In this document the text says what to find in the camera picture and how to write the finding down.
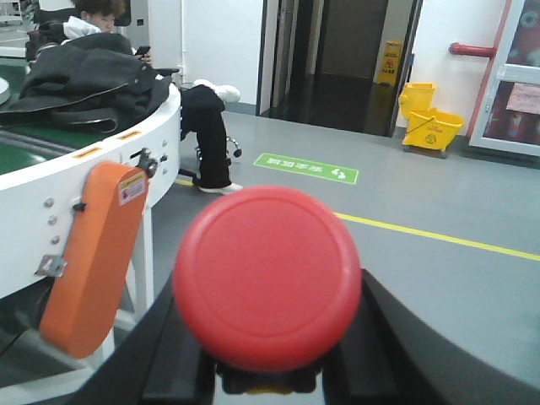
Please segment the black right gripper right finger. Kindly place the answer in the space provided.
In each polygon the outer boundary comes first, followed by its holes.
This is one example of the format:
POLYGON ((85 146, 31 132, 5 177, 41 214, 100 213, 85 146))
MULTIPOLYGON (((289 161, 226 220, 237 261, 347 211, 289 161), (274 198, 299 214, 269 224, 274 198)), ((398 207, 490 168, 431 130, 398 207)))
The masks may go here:
POLYGON ((459 348, 364 273, 343 339, 324 359, 327 404, 537 404, 539 389, 459 348))

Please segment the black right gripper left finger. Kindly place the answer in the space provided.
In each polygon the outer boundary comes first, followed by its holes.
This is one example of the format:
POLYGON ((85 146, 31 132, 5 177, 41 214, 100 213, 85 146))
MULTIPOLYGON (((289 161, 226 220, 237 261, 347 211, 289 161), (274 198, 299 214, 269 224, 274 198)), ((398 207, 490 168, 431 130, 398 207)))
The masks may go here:
POLYGON ((168 279, 121 346, 69 404, 211 404, 215 362, 181 318, 168 279))

